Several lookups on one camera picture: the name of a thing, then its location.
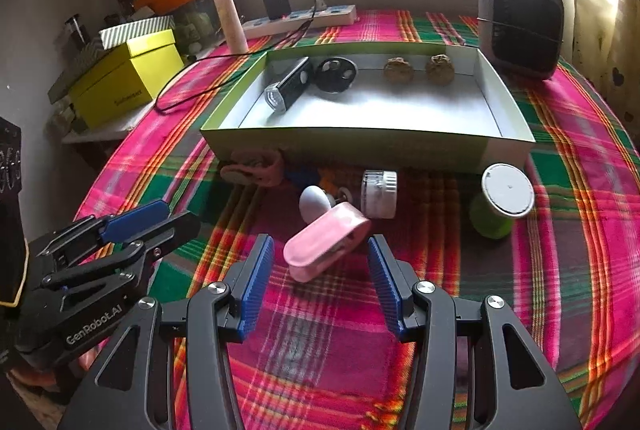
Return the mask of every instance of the metal screw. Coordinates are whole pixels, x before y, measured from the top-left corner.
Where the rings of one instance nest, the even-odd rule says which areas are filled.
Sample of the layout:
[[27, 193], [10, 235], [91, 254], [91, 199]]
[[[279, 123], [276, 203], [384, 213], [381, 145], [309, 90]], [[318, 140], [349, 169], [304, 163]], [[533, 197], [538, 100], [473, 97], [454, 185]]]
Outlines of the metal screw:
[[488, 299], [486, 299], [486, 302], [494, 309], [500, 309], [501, 307], [504, 307], [504, 300], [497, 295], [491, 295]]
[[436, 286], [428, 282], [428, 280], [420, 280], [420, 282], [415, 285], [415, 288], [420, 291], [420, 293], [425, 293], [425, 295], [436, 291]]
[[207, 286], [207, 289], [212, 293], [220, 295], [220, 293], [226, 291], [226, 284], [224, 282], [212, 282]]
[[138, 300], [138, 307], [140, 307], [140, 309], [151, 309], [154, 305], [156, 305], [156, 300], [150, 296], [145, 296]]

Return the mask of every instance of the white tray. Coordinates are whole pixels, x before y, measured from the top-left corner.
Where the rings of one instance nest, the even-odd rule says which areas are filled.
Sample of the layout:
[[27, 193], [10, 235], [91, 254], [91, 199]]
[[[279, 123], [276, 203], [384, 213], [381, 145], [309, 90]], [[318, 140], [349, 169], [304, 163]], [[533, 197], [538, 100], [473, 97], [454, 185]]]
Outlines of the white tray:
[[[378, 53], [362, 52], [367, 50]], [[446, 52], [456, 69], [448, 86], [429, 83], [424, 71], [428, 56], [437, 52]], [[331, 55], [358, 66], [350, 89], [332, 95], [311, 84], [285, 113], [268, 106], [265, 87], [295, 60], [310, 56], [317, 66]], [[393, 56], [404, 56], [417, 69], [413, 82], [384, 79], [382, 68]], [[202, 134], [221, 158], [234, 149], [263, 147], [300, 162], [473, 173], [493, 163], [522, 168], [535, 143], [506, 85], [478, 49], [403, 42], [270, 52], [228, 92]]]

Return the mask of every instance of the plaid tablecloth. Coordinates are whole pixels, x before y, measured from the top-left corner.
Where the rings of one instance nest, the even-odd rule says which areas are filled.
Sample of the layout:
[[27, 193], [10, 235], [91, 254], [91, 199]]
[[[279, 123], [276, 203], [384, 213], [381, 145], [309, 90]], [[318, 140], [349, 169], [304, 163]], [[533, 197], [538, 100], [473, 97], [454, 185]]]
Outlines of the plaid tablecloth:
[[[476, 46], [469, 17], [360, 12], [352, 26], [308, 32], [305, 44], [404, 40]], [[252, 48], [270, 39], [252, 41]], [[246, 67], [245, 60], [201, 62], [162, 98], [173, 101]], [[526, 166], [536, 206], [500, 242], [468, 220], [477, 176], [401, 173], [396, 219], [379, 221], [397, 258], [450, 294], [509, 302], [557, 369], [585, 428], [593, 429], [638, 363], [640, 343], [640, 175], [638, 154], [619, 121], [568, 64], [551, 80], [509, 78], [537, 144]], [[152, 294], [193, 295], [243, 259], [255, 234], [276, 240], [276, 259], [257, 330], [230, 359], [248, 429], [391, 429], [402, 408], [413, 347], [385, 328], [364, 251], [300, 285], [282, 258], [303, 228], [292, 185], [229, 185], [199, 128], [222, 99], [199, 97], [161, 116], [150, 112], [115, 152], [79, 216], [117, 213], [156, 198], [200, 216], [197, 240], [159, 266]], [[338, 184], [358, 169], [336, 171]], [[178, 427], [189, 427], [184, 345], [177, 344]], [[456, 396], [463, 427], [466, 394]]]

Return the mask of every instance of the charger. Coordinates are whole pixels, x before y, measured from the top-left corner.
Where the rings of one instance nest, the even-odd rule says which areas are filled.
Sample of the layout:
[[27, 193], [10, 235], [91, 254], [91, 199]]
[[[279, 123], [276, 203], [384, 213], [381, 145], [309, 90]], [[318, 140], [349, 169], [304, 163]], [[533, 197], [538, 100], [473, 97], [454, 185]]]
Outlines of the charger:
[[271, 20], [281, 19], [291, 13], [289, 0], [263, 0], [267, 10], [267, 16]]

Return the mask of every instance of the curtain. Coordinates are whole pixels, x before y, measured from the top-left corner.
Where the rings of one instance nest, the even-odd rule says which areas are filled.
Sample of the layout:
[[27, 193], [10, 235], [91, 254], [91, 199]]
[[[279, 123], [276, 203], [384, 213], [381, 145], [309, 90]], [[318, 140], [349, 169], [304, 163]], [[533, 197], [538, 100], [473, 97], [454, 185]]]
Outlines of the curtain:
[[575, 0], [573, 63], [640, 146], [640, 0]]

